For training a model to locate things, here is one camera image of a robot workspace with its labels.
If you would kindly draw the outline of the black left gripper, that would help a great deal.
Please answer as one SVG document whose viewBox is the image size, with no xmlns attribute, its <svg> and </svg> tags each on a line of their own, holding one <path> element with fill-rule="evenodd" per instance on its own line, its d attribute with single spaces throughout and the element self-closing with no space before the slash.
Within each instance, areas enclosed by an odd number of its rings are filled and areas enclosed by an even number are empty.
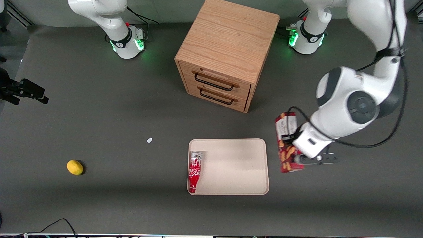
<svg viewBox="0 0 423 238">
<path fill-rule="evenodd" d="M 294 145 L 294 142 L 299 138 L 303 129 L 299 126 L 293 134 L 282 134 L 281 135 L 281 146 Z"/>
</svg>

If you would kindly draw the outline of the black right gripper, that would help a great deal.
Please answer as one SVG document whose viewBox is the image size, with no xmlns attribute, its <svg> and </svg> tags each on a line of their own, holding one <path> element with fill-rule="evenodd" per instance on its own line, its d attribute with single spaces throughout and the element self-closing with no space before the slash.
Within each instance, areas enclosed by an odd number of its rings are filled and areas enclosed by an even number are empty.
<svg viewBox="0 0 423 238">
<path fill-rule="evenodd" d="M 44 98 L 45 89 L 28 79 L 20 81 L 20 89 L 23 93 L 35 98 Z"/>
</svg>

